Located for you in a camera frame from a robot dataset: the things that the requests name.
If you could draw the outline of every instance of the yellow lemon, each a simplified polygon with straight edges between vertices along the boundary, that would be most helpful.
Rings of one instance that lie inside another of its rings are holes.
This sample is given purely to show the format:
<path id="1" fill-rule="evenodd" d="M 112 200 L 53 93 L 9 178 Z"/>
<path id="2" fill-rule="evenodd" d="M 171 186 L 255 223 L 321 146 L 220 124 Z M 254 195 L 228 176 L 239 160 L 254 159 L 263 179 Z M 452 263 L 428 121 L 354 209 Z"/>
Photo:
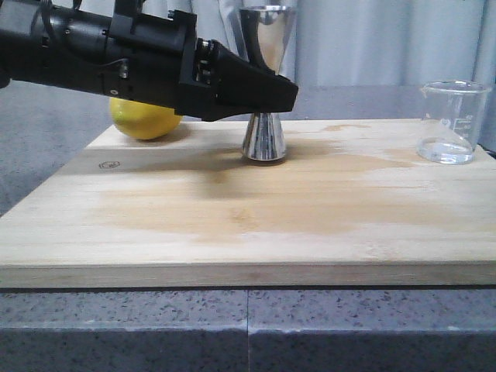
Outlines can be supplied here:
<path id="1" fill-rule="evenodd" d="M 115 127 L 138 140 L 151 140 L 168 134 L 181 121 L 173 108 L 110 98 L 110 115 Z"/>

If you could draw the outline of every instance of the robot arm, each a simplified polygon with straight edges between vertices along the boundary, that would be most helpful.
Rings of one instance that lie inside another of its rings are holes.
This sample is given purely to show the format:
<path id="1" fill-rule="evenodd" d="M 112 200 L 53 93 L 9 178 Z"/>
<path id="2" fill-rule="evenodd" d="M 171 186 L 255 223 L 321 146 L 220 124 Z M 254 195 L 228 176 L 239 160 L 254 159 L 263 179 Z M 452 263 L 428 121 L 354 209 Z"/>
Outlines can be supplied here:
<path id="1" fill-rule="evenodd" d="M 298 87 L 254 67 L 215 40 L 196 37 L 196 15 L 141 12 L 115 0 L 112 18 L 52 5 L 0 0 L 0 88 L 10 79 L 174 108 L 213 121 L 287 112 Z"/>

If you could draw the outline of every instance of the granite countertop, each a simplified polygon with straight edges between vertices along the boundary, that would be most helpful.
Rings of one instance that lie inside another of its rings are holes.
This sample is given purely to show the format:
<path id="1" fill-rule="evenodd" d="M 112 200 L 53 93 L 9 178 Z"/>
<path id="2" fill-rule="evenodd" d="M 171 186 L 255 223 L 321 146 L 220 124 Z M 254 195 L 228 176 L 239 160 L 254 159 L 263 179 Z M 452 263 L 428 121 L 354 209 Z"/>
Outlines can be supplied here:
<path id="1" fill-rule="evenodd" d="M 0 102 L 1 214 L 110 119 L 107 98 L 31 84 Z M 282 116 L 411 118 L 421 102 L 417 87 L 303 88 Z M 8 371 L 493 371 L 495 350 L 489 287 L 0 291 Z"/>

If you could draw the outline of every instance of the cutting board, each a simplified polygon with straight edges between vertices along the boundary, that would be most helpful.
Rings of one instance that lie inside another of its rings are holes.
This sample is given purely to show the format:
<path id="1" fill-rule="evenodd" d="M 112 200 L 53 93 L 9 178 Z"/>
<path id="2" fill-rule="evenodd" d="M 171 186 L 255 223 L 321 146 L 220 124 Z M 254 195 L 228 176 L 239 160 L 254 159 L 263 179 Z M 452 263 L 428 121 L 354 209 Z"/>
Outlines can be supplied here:
<path id="1" fill-rule="evenodd" d="M 496 160 L 415 153 L 418 120 L 113 127 L 0 219 L 0 287 L 496 284 Z"/>

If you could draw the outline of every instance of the metal jigger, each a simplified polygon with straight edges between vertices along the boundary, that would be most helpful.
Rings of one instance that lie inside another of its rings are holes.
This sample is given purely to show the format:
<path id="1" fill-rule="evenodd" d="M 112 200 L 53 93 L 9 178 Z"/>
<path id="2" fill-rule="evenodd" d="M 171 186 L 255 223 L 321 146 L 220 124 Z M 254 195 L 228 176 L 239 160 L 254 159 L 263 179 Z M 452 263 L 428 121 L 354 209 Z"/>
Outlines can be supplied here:
<path id="1" fill-rule="evenodd" d="M 241 30 L 251 64 L 279 73 L 295 14 L 295 8 L 282 5 L 240 9 Z M 279 115 L 252 114 L 242 150 L 245 157 L 253 160 L 282 159 L 286 155 L 286 143 Z"/>

